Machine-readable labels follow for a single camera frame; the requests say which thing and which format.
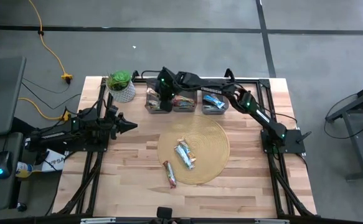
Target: round woven placemat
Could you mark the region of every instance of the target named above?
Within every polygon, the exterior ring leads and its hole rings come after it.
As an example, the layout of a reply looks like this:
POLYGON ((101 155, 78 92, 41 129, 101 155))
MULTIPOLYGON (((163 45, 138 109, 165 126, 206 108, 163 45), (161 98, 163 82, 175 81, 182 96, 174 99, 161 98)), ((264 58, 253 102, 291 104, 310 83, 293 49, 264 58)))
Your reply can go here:
POLYGON ((185 184, 203 184, 217 177, 230 156, 230 143, 223 128, 205 116, 190 116, 172 123, 158 142, 161 164, 169 161, 176 180, 185 184), (177 140, 184 138, 196 156, 195 167, 188 170, 174 150, 177 140))

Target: wooden tabletop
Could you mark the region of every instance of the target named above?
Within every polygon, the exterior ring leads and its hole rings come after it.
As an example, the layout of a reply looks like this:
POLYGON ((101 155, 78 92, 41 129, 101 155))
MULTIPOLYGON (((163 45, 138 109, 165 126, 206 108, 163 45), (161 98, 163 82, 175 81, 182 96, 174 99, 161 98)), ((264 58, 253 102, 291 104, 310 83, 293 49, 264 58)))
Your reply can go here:
MULTIPOLYGON (((94 104, 100 82, 101 77, 86 77, 79 109, 94 104)), ((286 80, 271 78, 270 84, 275 111, 293 116, 286 80)), ((262 153, 259 135, 262 127, 250 115, 230 107, 224 115, 209 116, 224 128, 230 141, 230 158, 225 169, 205 184, 178 182, 177 188, 170 189, 156 152, 159 136, 174 119, 202 115, 201 102, 195 113, 149 114, 144 107, 146 85, 137 83, 135 87, 133 101, 114 102, 119 112, 124 112, 125 118, 138 127, 109 142, 98 183, 95 217, 155 217, 158 206, 173 208, 174 217, 276 217, 268 160, 262 153)), ((257 97, 255 86, 244 87, 257 97)), ((277 116, 277 120, 289 129, 296 126, 290 118, 277 116)), ((79 188, 86 154, 78 152, 66 160, 53 212, 63 208, 79 188)), ((291 188, 306 208, 316 213, 303 161, 294 154, 285 154, 285 161, 291 188)), ((287 212, 281 186, 280 194, 287 212)))

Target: gray concrete floor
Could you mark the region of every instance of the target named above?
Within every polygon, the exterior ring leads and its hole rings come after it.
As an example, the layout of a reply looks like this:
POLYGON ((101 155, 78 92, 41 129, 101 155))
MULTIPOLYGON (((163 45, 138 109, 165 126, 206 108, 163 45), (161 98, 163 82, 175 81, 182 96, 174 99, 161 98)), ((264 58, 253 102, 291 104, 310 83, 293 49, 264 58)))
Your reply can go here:
MULTIPOLYGON (((260 28, 254 0, 34 2, 43 23, 53 26, 260 28)), ((262 0, 262 4, 269 29, 363 30, 363 0, 262 0)), ((0 24, 38 23, 27 1, 0 0, 0 24)), ((222 76, 230 67, 239 77, 268 77, 261 34, 46 32, 44 38, 75 77, 61 95, 31 85, 50 105, 80 93, 85 76, 119 69, 165 65, 174 71, 222 76)), ((345 175, 359 171, 351 143, 331 139, 323 131, 328 109, 363 88, 363 35, 270 35, 269 39, 277 77, 287 79, 299 126, 313 132, 305 145, 318 214, 363 221, 363 180, 344 180, 345 175)), ((56 59, 43 48, 35 31, 0 31, 0 57, 18 55, 27 58, 26 78, 51 90, 66 88, 56 59)), ((20 95, 36 100, 25 89, 20 95)), ((49 116, 63 110, 49 110, 36 102, 49 116)), ((67 106, 75 110, 77 104, 78 98, 67 106)), ((16 115, 36 127, 51 125, 27 102, 19 102, 16 115)), ((347 135, 339 122, 329 131, 347 135)), ((43 215, 58 178, 59 174, 49 174, 23 183, 21 199, 28 203, 28 211, 3 210, 0 218, 43 215)))

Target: succulent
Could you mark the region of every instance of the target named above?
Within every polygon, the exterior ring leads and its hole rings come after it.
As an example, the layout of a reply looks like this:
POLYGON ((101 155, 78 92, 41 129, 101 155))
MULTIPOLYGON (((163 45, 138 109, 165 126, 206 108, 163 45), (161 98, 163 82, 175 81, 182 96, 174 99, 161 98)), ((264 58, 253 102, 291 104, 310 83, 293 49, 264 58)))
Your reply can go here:
POLYGON ((120 91, 124 90, 129 85, 130 80, 131 75, 129 71, 117 71, 109 74, 106 85, 111 90, 120 91))

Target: red snack wrapper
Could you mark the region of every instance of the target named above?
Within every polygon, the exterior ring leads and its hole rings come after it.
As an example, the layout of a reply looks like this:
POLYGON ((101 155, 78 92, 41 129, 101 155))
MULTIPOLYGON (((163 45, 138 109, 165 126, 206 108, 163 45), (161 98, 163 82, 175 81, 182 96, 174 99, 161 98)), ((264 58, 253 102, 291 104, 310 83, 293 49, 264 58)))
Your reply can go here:
POLYGON ((170 162, 164 161, 163 166, 166 169, 167 179, 169 180, 170 188, 173 189, 177 186, 177 184, 176 184, 176 178, 173 174, 173 170, 171 169, 170 162))

